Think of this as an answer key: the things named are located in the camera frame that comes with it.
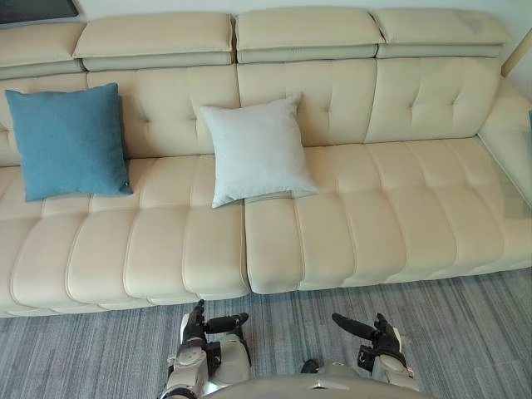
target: seat cushion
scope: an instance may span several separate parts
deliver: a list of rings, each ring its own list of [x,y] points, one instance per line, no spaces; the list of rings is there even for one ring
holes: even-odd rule
[[[478,138],[307,148],[319,194],[249,199],[251,289],[351,287],[532,264],[532,214]]]
[[[214,158],[129,163],[133,195],[24,202],[0,168],[0,314],[139,308],[244,295],[242,202],[211,208]]]

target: backrest cushion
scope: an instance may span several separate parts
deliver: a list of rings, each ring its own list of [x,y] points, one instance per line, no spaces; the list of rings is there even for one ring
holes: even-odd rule
[[[472,137],[500,79],[494,58],[377,60],[377,86],[364,142]]]
[[[301,93],[304,146],[363,142],[372,110],[375,59],[275,62],[238,66],[242,106]]]
[[[79,91],[116,82],[130,158],[212,154],[201,106],[238,108],[234,65],[103,71],[0,81],[0,166],[20,165],[4,90]]]
[[[240,107],[234,65],[89,72],[87,80],[118,83],[130,158],[213,154],[200,107]]]
[[[431,57],[238,66],[242,106],[302,93],[304,146],[472,137],[500,76],[493,58]]]

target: beige leather sofa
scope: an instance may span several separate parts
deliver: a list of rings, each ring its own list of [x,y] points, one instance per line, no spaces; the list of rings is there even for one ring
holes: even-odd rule
[[[0,31],[0,316],[532,264],[532,104],[500,77],[509,36],[496,20],[307,7],[245,13],[233,36],[229,15],[217,13]],[[134,194],[24,202],[3,90],[111,81]],[[319,194],[212,209],[214,151],[200,107],[296,92]]]

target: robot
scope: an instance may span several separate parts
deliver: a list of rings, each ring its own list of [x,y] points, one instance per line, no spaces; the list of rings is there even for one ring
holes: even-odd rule
[[[181,321],[180,347],[168,359],[168,381],[158,399],[430,398],[419,392],[402,353],[399,332],[380,313],[375,327],[332,315],[340,328],[371,341],[371,346],[360,346],[357,359],[371,379],[359,377],[340,362],[320,367],[313,359],[304,363],[300,374],[250,379],[251,357],[242,331],[248,317],[240,313],[206,322],[200,300]],[[206,334],[214,333],[224,336],[208,342]]]

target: floor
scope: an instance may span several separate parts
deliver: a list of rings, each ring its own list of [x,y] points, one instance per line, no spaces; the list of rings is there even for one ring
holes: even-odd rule
[[[0,319],[0,397],[155,398],[190,305]],[[285,293],[207,303],[208,317],[248,312],[256,377],[303,360],[356,367],[362,340],[332,312],[401,331],[421,390],[437,398],[532,397],[532,269],[469,278]]]

